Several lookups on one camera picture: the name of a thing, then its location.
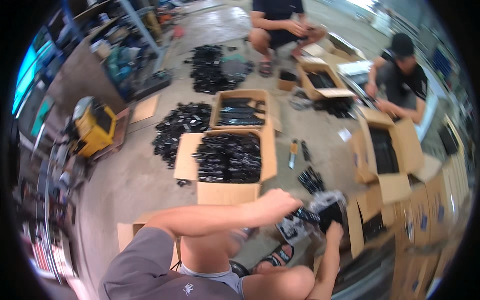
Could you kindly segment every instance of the machine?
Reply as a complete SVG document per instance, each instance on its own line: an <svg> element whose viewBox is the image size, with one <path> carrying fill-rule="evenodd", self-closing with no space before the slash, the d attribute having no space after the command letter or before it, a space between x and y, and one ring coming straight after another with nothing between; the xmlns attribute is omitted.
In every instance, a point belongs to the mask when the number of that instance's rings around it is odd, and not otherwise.
<svg viewBox="0 0 480 300"><path fill-rule="evenodd" d="M92 96L83 97L64 130L69 136L71 152L89 158L104 149L113 143L116 124L117 117L107 105Z"/></svg>

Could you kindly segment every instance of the black cap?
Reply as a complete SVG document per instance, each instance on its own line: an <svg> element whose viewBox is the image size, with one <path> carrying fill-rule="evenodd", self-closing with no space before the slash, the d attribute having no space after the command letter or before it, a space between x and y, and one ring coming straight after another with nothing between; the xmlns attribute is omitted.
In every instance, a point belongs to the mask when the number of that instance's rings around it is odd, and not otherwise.
<svg viewBox="0 0 480 300"><path fill-rule="evenodd" d="M404 33L397 33L392 38L390 52L395 58L404 58L413 55L412 39Z"/></svg>

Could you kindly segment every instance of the yellow generator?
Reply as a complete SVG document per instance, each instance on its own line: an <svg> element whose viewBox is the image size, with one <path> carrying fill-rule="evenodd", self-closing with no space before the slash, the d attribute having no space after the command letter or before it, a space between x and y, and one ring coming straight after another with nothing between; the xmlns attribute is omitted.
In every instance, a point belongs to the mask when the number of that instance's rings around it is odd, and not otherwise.
<svg viewBox="0 0 480 300"><path fill-rule="evenodd" d="M75 151L78 155L90 157L113 143L117 117L108 106L98 103L92 96L78 101L72 119L79 136Z"/></svg>

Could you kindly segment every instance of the person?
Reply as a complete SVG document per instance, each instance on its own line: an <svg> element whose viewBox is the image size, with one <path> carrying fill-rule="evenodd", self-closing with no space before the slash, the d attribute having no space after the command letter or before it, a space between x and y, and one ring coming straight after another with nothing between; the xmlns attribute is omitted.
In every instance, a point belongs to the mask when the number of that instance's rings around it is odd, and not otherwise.
<svg viewBox="0 0 480 300"><path fill-rule="evenodd" d="M298 21L290 19L294 12ZM250 17L253 28L249 41L256 51L263 54L259 63L259 73L263 77L272 74L269 48L302 40L291 52L291 56L296 58L301 55L303 47L319 41L327 32L323 27L307 23L301 0L253 0Z"/></svg>
<svg viewBox="0 0 480 300"><path fill-rule="evenodd" d="M411 38L393 36L392 45L373 60L365 92L375 98L378 86L385 84L387 99L377 97L377 108L391 116L421 122L425 110L428 80L417 63Z"/></svg>
<svg viewBox="0 0 480 300"><path fill-rule="evenodd" d="M285 267L293 247L282 245L253 274L239 278L229 257L241 247L238 228L279 222L302 206L281 189L239 205L193 205L163 210L113 259L98 287L101 300L328 300L339 266L340 224L332 222L317 279L310 268ZM181 238L181 267L169 270L173 239Z"/></svg>

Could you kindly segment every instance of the man in black t-shirt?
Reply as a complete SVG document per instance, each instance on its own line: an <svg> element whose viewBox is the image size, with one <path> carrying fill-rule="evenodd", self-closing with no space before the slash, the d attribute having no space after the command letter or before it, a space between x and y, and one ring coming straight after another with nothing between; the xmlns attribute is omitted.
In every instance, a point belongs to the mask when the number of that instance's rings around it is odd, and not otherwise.
<svg viewBox="0 0 480 300"><path fill-rule="evenodd" d="M301 49L315 43L326 34L324 27L314 27L306 22L301 0L253 0L253 28L249 41L253 48L263 54L259 63L259 72L263 77L272 74L272 56L269 48L277 48L289 42L303 40L291 55L301 55ZM293 13L298 15L298 21L291 20Z"/></svg>
<svg viewBox="0 0 480 300"><path fill-rule="evenodd" d="M392 45L373 60L366 93L375 98L378 86L385 84L387 100L376 98L377 108L391 116L411 118L421 122L425 111L428 80L414 55L409 36L399 33L393 36Z"/></svg>

